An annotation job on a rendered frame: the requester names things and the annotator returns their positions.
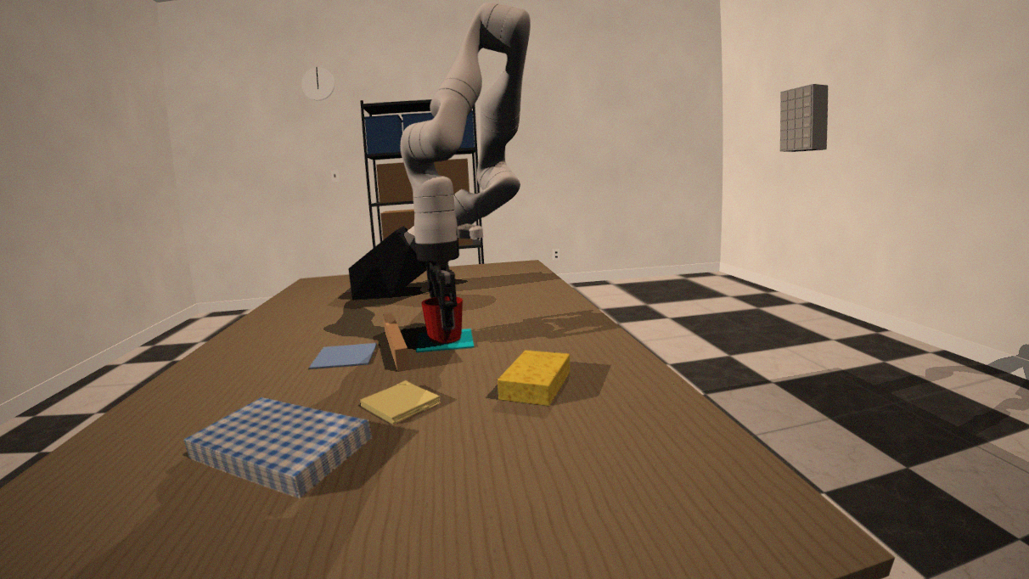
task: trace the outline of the checkered floor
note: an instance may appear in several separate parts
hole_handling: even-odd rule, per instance
[[[890,549],[890,577],[1029,577],[1029,360],[1004,372],[721,274],[574,285]],[[0,485],[244,314],[0,426]]]

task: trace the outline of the checkered cloth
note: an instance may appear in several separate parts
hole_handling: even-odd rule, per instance
[[[260,398],[186,438],[189,458],[303,497],[371,438],[368,421]]]

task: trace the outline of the red container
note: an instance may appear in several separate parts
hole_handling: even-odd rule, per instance
[[[422,301],[422,314],[425,315],[425,331],[429,337],[439,343],[457,341],[461,338],[461,304],[464,300],[457,298],[454,306],[454,329],[449,334],[443,334],[443,326],[439,321],[439,300],[430,297]]]

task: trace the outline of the robotic arm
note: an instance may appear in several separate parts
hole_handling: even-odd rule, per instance
[[[529,13],[502,4],[483,4],[468,30],[446,80],[432,98],[432,119],[407,126],[400,137],[400,156],[415,193],[415,226],[405,233],[418,260],[426,263],[429,291],[439,302],[445,332],[454,328],[457,293],[448,267],[458,257],[458,237],[475,236],[468,225],[507,203],[521,182],[507,168],[504,147],[518,132],[522,102],[522,72],[529,42]],[[478,193],[454,192],[447,177],[433,165],[454,155],[461,146],[468,112],[483,86],[478,51],[502,52],[507,65],[500,78],[482,95],[478,107],[481,168]]]

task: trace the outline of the wooden table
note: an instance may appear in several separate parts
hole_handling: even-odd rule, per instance
[[[454,272],[475,347],[402,372],[383,317],[421,324],[427,295],[350,301],[340,276],[271,298],[0,488],[0,575],[888,574],[886,550],[541,263]],[[369,339],[370,364],[308,369]],[[553,406],[497,400],[524,350],[571,355]],[[442,403],[395,426],[358,406],[402,379]],[[372,439],[303,499],[185,457],[260,397],[368,419]]]

